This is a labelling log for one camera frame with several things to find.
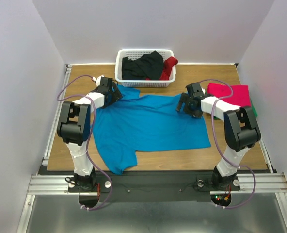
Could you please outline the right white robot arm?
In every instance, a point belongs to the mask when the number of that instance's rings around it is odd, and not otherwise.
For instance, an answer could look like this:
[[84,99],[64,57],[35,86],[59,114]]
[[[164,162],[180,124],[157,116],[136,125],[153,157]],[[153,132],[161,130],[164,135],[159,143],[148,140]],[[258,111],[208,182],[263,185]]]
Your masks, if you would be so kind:
[[211,120],[218,118],[223,121],[224,137],[226,149],[221,151],[215,126],[212,123],[213,138],[217,150],[222,157],[220,162],[213,170],[211,183],[216,189],[234,183],[237,170],[245,154],[252,148],[256,142],[261,139],[260,129],[251,106],[238,106],[227,103],[224,99],[233,96],[234,91],[231,86],[230,94],[223,97],[216,97],[203,91],[199,82],[191,83],[186,86],[186,93],[182,93],[176,110],[181,109],[184,113],[193,118],[201,118],[203,113],[211,114]]

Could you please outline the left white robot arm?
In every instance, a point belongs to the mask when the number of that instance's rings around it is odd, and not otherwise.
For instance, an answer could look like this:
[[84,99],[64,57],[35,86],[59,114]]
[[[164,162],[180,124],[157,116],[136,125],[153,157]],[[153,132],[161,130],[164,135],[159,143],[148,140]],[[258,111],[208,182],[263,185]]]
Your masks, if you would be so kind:
[[96,120],[96,109],[108,107],[122,98],[118,84],[103,75],[92,77],[96,88],[80,99],[70,101],[69,97],[60,98],[62,103],[57,124],[57,135],[69,149],[74,165],[74,176],[66,178],[71,192],[91,192],[99,188],[95,178],[95,166],[88,155],[88,143]]

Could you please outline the blue t shirt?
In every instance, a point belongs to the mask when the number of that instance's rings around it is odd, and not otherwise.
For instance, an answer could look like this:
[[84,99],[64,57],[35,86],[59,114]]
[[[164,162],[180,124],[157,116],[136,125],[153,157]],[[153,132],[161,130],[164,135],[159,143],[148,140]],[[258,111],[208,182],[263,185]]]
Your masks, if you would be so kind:
[[180,95],[144,95],[119,86],[122,98],[96,110],[96,148],[107,168],[118,175],[137,165],[136,152],[209,148],[203,118],[176,110]]

